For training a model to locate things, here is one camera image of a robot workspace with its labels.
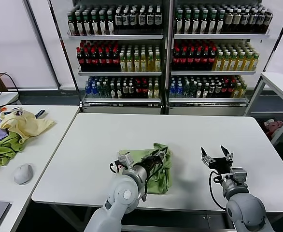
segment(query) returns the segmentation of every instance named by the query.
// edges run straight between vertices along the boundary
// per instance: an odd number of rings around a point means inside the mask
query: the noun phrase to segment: black cable
[[[6,76],[8,76],[8,77],[10,78],[10,80],[12,81],[12,83],[13,83],[13,85],[14,85],[14,87],[15,87],[17,93],[18,93],[18,98],[17,98],[17,100],[12,101],[12,102],[9,102],[9,103],[7,103],[7,104],[5,104],[5,105],[1,105],[1,106],[0,106],[0,108],[1,108],[1,107],[4,107],[4,106],[8,105],[8,104],[12,104],[12,103],[15,103],[15,102],[19,101],[19,100],[20,100],[20,92],[19,92],[19,90],[18,90],[18,88],[17,88],[17,86],[16,86],[14,80],[12,79],[12,77],[11,77],[9,74],[3,73],[3,72],[0,73],[0,74],[1,74],[1,75],[6,75]]]
[[[209,175],[209,190],[210,190],[210,194],[211,194],[211,197],[212,197],[212,200],[214,201],[214,203],[221,209],[223,209],[224,211],[226,211],[226,208],[222,207],[214,198],[214,195],[213,195],[213,192],[212,192],[212,187],[211,187],[211,177],[212,177],[212,174],[217,174],[219,175],[218,173],[216,173],[215,171],[212,171]]]
[[[160,161],[160,164],[161,164],[161,166],[160,166],[154,173],[152,173],[152,174],[149,176],[149,178],[146,180],[146,184],[145,184],[145,194],[148,192],[148,190],[147,190],[148,181],[151,179],[152,176],[154,176],[155,174],[157,174],[157,173],[161,170],[161,168],[163,167],[163,162],[162,162],[162,161]]]

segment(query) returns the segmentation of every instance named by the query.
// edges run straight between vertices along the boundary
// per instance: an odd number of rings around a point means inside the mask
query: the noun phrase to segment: computer mouse
[[[27,183],[32,177],[33,169],[28,163],[19,166],[14,173],[14,181],[19,185]]]

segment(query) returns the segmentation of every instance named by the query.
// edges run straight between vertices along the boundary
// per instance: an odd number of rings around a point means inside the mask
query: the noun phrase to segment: white table
[[[268,85],[279,97],[283,99],[283,73],[278,72],[263,72],[259,79],[259,83],[255,89],[255,92],[250,100],[250,104],[248,105],[246,111],[244,112],[244,116],[249,116],[253,110],[253,106],[256,103],[256,99],[261,94],[265,85]],[[278,144],[280,138],[283,135],[283,126],[276,133],[276,135],[272,138],[271,143],[273,145]]]
[[[0,95],[0,106],[7,105],[18,99],[17,92],[2,92]]]
[[[39,203],[101,206],[113,173],[109,164],[120,149],[148,149],[153,142],[173,152],[173,186],[165,195],[149,194],[139,208],[220,211],[212,201],[210,170],[201,161],[202,146],[212,157],[234,153],[233,167],[248,172],[249,191],[268,212],[283,212],[283,162],[254,118],[80,113],[72,123],[35,188]],[[213,183],[224,205],[222,187]]]
[[[7,106],[8,109],[15,107],[18,106]],[[0,232],[16,230],[36,184],[79,112],[78,106],[22,105],[21,107],[34,114],[44,109],[48,112],[46,118],[53,119],[56,124],[40,136],[28,139],[24,150],[18,152],[7,166],[0,167],[0,201],[12,204],[0,225]],[[14,182],[14,171],[24,163],[32,165],[34,176],[28,184],[18,185]]]

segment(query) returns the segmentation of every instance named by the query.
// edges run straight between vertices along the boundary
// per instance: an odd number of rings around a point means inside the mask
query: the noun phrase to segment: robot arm
[[[228,200],[226,211],[236,230],[238,232],[274,232],[266,217],[263,203],[249,194],[248,186],[245,184],[247,172],[243,168],[231,168],[233,153],[230,154],[223,146],[221,149],[225,157],[211,158],[201,148],[202,161],[219,174],[214,180],[223,187],[223,196]]]
[[[129,167],[132,164],[129,154],[119,157],[115,163],[121,163],[125,169],[113,178],[106,202],[93,214],[84,232],[121,232],[123,215],[132,212],[140,199],[146,201],[150,173],[157,164],[161,166],[156,172],[163,166],[166,151],[167,147],[156,150],[133,167]]]

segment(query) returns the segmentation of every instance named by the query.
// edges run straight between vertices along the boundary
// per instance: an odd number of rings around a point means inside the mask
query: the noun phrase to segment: green cloth
[[[17,133],[10,131],[9,136],[0,141],[0,166],[6,165],[23,149],[23,145],[18,142],[20,138]]]
[[[151,152],[157,149],[163,149],[167,147],[166,145],[162,144],[153,144],[154,149],[148,150],[121,150],[119,151],[119,155],[123,155],[127,152],[130,153],[134,163],[140,162],[141,159],[145,156],[148,156]],[[157,170],[161,165],[157,164],[156,167],[152,170],[152,173]],[[147,184],[148,193],[153,194],[164,194],[166,193],[172,185],[171,174],[171,151],[167,149],[166,156],[163,159],[163,166],[161,170],[156,173],[154,176],[150,178]]]

